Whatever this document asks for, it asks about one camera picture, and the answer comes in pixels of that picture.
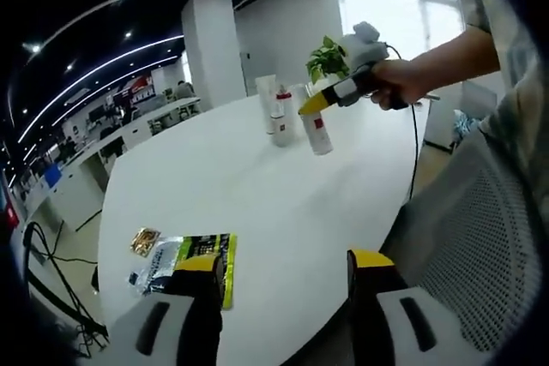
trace floor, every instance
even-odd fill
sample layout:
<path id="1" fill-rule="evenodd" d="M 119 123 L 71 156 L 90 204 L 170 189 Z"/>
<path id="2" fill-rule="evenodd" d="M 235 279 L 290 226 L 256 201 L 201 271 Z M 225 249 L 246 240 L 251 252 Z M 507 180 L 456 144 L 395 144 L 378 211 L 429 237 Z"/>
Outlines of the floor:
<path id="1" fill-rule="evenodd" d="M 417 195 L 426 187 L 437 174 L 446 166 L 450 155 L 433 147 L 424 146 L 419 156 L 418 170 L 415 179 L 414 195 Z M 90 261 L 97 261 L 98 243 L 100 233 L 101 215 L 98 214 L 83 226 L 77 233 L 62 231 L 57 246 L 56 256 L 63 258 L 81 258 Z M 55 235 L 48 235 L 48 243 L 53 245 Z M 100 296 L 94 293 L 91 286 L 92 274 L 95 265 L 90 265 L 79 261 L 59 261 L 59 267 L 64 273 L 76 295 L 89 311 L 90 315 L 98 322 L 102 322 L 102 313 L 100 306 Z M 316 360 L 311 362 L 308 359 L 301 365 L 347 365 L 353 364 L 352 355 L 349 352 L 348 331 L 342 326 L 340 333 L 335 333 L 333 337 L 325 342 L 322 354 L 313 356 Z"/>

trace potted plant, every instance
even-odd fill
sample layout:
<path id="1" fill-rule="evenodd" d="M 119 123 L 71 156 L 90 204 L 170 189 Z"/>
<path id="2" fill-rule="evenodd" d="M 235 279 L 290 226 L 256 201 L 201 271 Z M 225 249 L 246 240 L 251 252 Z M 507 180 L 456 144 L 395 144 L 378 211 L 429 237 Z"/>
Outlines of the potted plant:
<path id="1" fill-rule="evenodd" d="M 307 63 L 312 84 L 329 75 L 336 75 L 339 79 L 349 76 L 349 68 L 343 60 L 346 55 L 341 46 L 324 36 L 323 45 L 311 53 L 311 60 Z"/>

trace person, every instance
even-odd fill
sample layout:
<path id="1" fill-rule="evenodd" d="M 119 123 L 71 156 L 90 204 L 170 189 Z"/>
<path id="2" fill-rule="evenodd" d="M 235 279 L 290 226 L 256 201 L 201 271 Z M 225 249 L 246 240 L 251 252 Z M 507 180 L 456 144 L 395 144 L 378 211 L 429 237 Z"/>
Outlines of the person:
<path id="1" fill-rule="evenodd" d="M 467 23 L 462 34 L 410 61 L 380 62 L 373 73 L 412 104 L 434 89 L 501 70 L 505 96 L 480 130 L 503 145 L 519 167 L 548 227 L 549 80 L 544 60 L 507 0 L 461 1 Z M 393 91 L 384 88 L 371 99 L 388 110 Z"/>
<path id="2" fill-rule="evenodd" d="M 192 85 L 188 82 L 179 81 L 178 88 L 175 91 L 176 99 L 194 98 L 195 92 Z"/>

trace window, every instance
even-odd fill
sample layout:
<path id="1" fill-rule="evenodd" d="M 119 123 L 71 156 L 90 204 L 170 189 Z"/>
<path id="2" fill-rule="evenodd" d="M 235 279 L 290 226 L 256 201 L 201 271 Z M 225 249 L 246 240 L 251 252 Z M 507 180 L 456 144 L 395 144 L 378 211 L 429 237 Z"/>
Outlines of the window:
<path id="1" fill-rule="evenodd" d="M 405 59 L 453 39 L 465 27 L 459 0 L 341 0 L 341 14 L 343 33 L 367 21 Z"/>
<path id="2" fill-rule="evenodd" d="M 192 79 L 190 77 L 189 57 L 187 56 L 186 51 L 184 51 L 181 55 L 181 64 L 183 65 L 184 80 L 188 83 L 192 83 Z"/>

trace white pillar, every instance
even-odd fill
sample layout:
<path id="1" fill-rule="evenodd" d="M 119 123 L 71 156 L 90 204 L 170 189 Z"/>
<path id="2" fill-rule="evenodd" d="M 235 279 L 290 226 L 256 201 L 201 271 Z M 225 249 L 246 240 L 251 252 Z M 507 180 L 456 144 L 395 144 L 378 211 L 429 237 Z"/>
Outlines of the white pillar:
<path id="1" fill-rule="evenodd" d="M 192 84 L 202 109 L 245 98 L 232 0 L 189 0 L 182 22 Z"/>

